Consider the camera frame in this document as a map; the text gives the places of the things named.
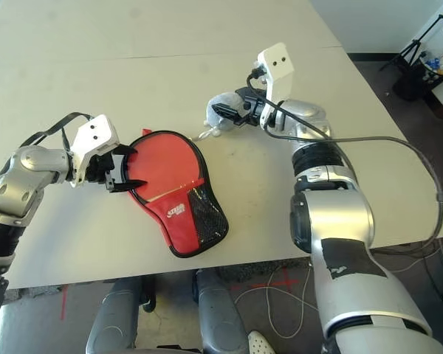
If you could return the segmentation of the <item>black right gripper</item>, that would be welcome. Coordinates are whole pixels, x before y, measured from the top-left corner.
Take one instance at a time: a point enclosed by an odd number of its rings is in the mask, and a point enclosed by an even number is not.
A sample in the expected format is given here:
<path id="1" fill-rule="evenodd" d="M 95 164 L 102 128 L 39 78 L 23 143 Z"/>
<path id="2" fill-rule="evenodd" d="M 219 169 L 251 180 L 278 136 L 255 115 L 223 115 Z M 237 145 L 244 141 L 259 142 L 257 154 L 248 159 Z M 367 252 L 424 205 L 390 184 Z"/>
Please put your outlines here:
<path id="1" fill-rule="evenodd" d="M 219 117 L 230 120 L 234 125 L 259 126 L 260 116 L 265 106 L 263 99 L 266 97 L 266 91 L 244 87 L 237 89 L 236 93 L 243 100 L 243 108 L 247 113 L 239 114 L 236 109 L 224 103 L 213 104 L 212 109 Z"/>

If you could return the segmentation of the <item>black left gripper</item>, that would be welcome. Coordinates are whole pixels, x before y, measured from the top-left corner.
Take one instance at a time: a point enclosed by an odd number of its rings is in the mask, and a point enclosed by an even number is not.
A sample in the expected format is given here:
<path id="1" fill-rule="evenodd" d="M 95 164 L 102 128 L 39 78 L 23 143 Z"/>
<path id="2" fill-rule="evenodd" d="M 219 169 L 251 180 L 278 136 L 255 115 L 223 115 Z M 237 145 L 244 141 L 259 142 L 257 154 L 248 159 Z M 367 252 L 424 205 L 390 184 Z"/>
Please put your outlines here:
<path id="1" fill-rule="evenodd" d="M 147 181 L 129 180 L 117 183 L 111 176 L 111 171 L 115 168 L 113 155 L 130 156 L 133 153 L 137 153 L 137 151 L 132 146 L 119 144 L 112 152 L 91 157 L 86 168 L 85 181 L 104 184 L 109 192 L 128 192 L 145 186 Z"/>

